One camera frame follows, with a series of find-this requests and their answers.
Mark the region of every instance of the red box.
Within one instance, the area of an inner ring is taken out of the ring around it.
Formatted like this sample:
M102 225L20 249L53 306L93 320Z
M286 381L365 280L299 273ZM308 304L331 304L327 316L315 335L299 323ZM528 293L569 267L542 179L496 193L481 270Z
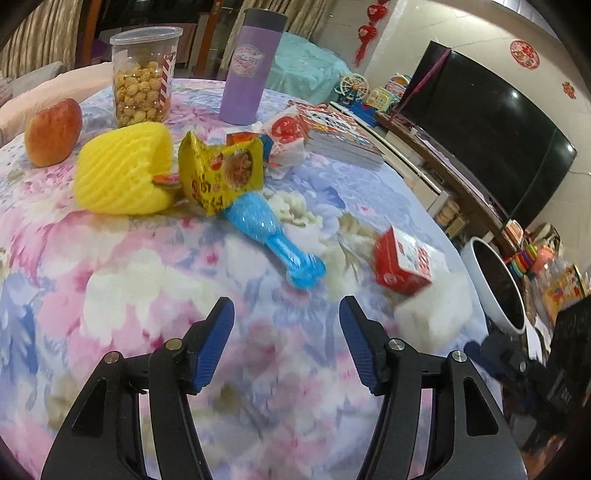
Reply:
M445 255L397 228L375 245L376 281L394 291L413 295L431 283L437 270L447 271Z

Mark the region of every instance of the sticker on tumbler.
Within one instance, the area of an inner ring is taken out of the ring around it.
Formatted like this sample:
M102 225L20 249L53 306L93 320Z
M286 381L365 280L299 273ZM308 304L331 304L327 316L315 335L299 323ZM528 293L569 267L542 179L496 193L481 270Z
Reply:
M254 45L240 45L234 50L230 70L239 77L254 77L265 54Z

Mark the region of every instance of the apple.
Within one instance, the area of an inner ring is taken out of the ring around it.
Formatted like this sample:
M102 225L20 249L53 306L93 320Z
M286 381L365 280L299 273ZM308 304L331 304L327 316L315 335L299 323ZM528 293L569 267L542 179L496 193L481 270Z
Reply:
M82 110L73 98L66 98L36 114L25 129L25 150L37 167L63 162L78 142Z

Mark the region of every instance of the television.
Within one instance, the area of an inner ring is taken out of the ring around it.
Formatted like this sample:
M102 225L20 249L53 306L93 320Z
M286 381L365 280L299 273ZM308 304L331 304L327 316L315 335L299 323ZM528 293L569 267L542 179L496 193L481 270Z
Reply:
M398 116L459 161L459 170L485 190L502 220L515 219L524 228L548 203L577 154L520 91L433 41L399 106Z

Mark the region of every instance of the yellow snack bag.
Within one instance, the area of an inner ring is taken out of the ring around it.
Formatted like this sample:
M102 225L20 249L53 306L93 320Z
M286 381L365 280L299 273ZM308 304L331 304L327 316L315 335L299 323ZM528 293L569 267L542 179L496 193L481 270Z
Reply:
M239 196L263 185L263 143L206 145L188 132L178 148L178 177L185 197L207 215L227 208Z

